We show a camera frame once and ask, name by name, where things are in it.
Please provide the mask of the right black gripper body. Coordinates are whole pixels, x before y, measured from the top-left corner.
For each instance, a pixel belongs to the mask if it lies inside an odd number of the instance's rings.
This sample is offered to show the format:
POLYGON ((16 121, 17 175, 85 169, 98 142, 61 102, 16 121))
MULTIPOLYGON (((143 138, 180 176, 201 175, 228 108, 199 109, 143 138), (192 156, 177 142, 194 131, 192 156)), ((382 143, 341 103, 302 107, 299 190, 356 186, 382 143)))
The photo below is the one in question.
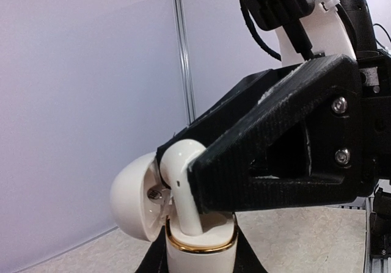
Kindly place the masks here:
POLYGON ((358 196, 373 193, 379 180, 390 180, 390 55, 384 50, 358 54, 362 78, 363 169, 358 196))

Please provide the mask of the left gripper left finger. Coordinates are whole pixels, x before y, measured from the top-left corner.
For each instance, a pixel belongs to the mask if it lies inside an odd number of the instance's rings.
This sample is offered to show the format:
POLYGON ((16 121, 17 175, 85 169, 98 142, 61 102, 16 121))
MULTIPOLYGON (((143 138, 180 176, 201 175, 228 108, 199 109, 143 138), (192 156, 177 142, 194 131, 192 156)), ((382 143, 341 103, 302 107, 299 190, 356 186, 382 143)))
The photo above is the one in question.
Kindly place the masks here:
POLYGON ((152 242, 135 273, 168 273, 165 233, 152 242))

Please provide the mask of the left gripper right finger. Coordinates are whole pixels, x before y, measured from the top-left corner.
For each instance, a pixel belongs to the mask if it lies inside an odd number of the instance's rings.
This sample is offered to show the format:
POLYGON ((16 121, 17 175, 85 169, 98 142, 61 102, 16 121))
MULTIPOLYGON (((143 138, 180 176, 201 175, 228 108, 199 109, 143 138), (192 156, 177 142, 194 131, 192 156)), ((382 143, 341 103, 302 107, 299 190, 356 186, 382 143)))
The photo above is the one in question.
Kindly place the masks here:
POLYGON ((242 229, 237 225, 236 257, 234 273, 267 273, 260 260, 246 239, 242 229))

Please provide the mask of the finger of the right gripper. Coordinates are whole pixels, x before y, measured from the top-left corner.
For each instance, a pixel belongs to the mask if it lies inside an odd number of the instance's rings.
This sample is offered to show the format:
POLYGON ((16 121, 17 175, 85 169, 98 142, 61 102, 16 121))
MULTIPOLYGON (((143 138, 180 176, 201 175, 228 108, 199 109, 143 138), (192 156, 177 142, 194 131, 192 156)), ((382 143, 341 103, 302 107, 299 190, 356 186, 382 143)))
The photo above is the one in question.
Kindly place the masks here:
POLYGON ((189 165, 201 213, 349 203, 364 128, 359 64, 338 54, 276 69, 275 84, 189 165))
POLYGON ((157 162, 160 163, 167 149, 180 140, 192 139, 205 147, 210 146, 247 114, 274 84, 274 70, 246 76, 200 117, 158 147, 157 162))

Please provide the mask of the white earbud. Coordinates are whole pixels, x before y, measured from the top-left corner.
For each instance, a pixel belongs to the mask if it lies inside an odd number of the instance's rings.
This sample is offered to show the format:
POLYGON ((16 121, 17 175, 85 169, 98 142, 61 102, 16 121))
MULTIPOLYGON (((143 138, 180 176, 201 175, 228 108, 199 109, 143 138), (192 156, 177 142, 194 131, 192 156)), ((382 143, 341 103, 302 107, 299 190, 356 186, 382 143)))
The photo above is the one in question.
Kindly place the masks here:
POLYGON ((188 180, 188 166, 204 151, 205 147, 196 140, 180 140, 164 152, 159 167, 163 180, 172 190, 180 229, 188 236, 203 233, 188 180))

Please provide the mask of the white earbud charging case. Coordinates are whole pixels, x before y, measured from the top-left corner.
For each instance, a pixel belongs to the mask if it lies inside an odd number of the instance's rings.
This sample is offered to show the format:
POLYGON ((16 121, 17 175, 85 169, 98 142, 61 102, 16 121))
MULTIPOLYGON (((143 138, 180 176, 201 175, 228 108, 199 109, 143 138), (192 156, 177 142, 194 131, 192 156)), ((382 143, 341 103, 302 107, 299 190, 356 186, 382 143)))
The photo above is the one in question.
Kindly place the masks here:
POLYGON ((157 173, 155 154, 149 153, 128 164, 115 177, 110 204, 117 226, 127 235, 150 244, 165 233, 168 272, 233 272, 238 237, 236 216, 204 214, 200 217, 202 235, 183 234, 174 200, 157 173))

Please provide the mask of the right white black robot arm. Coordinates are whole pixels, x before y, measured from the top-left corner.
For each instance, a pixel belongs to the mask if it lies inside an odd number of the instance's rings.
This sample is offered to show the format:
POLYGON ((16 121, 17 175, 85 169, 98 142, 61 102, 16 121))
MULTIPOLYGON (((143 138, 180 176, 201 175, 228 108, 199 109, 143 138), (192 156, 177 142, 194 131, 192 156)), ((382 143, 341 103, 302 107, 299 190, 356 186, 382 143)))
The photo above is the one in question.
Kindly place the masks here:
POLYGON ((366 0, 239 0, 281 68, 246 76, 156 151, 185 219, 353 202, 390 178, 390 57, 366 0))

